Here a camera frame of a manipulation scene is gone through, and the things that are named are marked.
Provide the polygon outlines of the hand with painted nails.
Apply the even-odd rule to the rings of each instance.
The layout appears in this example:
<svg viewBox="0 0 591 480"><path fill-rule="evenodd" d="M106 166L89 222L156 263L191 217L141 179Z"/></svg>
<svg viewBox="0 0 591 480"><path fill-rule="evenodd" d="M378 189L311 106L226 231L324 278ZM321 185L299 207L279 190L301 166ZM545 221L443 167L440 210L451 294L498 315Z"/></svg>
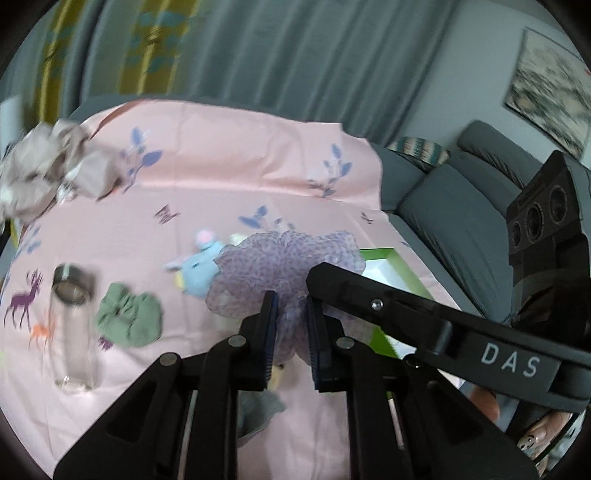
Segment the hand with painted nails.
<svg viewBox="0 0 591 480"><path fill-rule="evenodd" d="M480 386L474 386L468 398L490 421L498 424L501 419L501 409L495 393ZM520 450L537 461L536 468L540 478L546 475L549 465L550 454L544 455L544 451L556 438L574 427L575 423L572 413L552 411L534 423L517 442Z"/></svg>

